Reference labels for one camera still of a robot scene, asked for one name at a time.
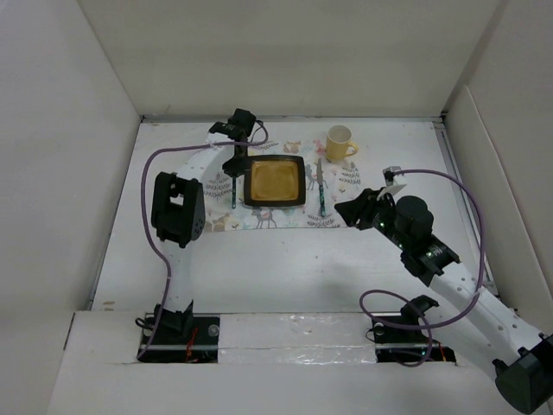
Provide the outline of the fork with teal handle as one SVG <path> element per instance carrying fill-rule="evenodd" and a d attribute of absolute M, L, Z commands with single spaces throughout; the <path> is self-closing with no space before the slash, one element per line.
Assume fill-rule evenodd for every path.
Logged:
<path fill-rule="evenodd" d="M 236 209 L 237 206 L 237 177 L 232 176 L 232 210 Z"/>

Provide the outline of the square black yellow plate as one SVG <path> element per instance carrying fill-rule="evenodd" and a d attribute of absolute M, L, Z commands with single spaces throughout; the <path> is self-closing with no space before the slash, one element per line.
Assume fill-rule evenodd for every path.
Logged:
<path fill-rule="evenodd" d="M 288 208 L 306 202 L 305 163 L 301 156 L 247 158 L 244 204 L 253 208 Z"/>

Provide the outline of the knife with blue handle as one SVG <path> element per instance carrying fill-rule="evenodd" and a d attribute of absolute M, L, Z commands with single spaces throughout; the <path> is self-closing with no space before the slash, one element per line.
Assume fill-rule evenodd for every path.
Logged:
<path fill-rule="evenodd" d="M 322 160 L 319 159 L 316 164 L 316 180 L 318 184 L 318 190 L 319 190 L 319 202 L 320 202 L 320 211 L 321 216 L 326 216 L 326 202 L 325 202 L 325 181 L 323 179 L 323 171 L 322 171 Z"/>

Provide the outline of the yellow ceramic mug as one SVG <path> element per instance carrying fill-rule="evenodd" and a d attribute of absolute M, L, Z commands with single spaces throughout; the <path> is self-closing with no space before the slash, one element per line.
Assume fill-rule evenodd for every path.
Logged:
<path fill-rule="evenodd" d="M 326 156 L 330 161 L 339 161 L 358 153 L 353 134 L 344 125 L 334 125 L 327 131 Z"/>

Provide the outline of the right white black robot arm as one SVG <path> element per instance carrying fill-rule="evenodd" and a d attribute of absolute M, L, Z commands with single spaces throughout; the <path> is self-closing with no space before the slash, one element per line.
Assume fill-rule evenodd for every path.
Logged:
<path fill-rule="evenodd" d="M 400 252 L 405 269 L 455 307 L 473 330 L 444 339 L 455 352 L 491 375 L 515 410 L 532 414 L 552 397 L 552 338 L 520 318 L 479 285 L 459 256 L 433 234 L 434 216 L 422 199 L 393 200 L 385 190 L 364 190 L 335 205 L 349 227 L 375 229 Z"/>

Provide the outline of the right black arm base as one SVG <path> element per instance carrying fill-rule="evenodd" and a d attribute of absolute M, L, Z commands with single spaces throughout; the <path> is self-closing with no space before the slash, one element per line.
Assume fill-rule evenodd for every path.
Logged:
<path fill-rule="evenodd" d="M 410 307 L 413 304 L 422 313 L 437 307 L 438 302 L 428 296 L 419 296 L 405 304 L 398 312 L 377 313 L 379 318 L 396 324 L 420 324 L 419 315 Z M 400 330 L 375 320 L 365 332 L 365 338 L 375 345 L 377 363 L 395 362 L 402 366 L 415 366 L 421 359 L 426 362 L 452 362 L 457 359 L 451 348 L 433 340 L 432 350 L 428 351 L 428 336 L 422 331 Z"/>

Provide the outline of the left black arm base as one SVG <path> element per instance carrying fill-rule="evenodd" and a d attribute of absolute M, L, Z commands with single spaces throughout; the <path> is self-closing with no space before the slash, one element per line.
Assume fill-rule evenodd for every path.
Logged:
<path fill-rule="evenodd" d="M 220 315 L 161 310 L 135 319 L 141 329 L 137 360 L 142 363 L 212 364 L 218 362 Z"/>

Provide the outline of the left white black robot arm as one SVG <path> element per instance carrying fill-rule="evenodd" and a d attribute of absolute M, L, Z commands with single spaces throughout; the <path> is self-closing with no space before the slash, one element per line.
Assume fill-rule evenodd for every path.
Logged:
<path fill-rule="evenodd" d="M 176 312 L 190 309 L 193 302 L 189 245 L 202 235 L 207 224 L 207 182 L 219 172 L 231 178 L 246 172 L 249 138 L 261 125 L 251 112 L 237 109 L 225 123 L 217 122 L 209 129 L 207 142 L 198 146 L 180 169 L 156 177 L 150 221 L 171 271 L 162 308 L 173 314 L 165 318 L 162 332 L 172 342 L 186 341 L 193 330 L 192 321 Z"/>

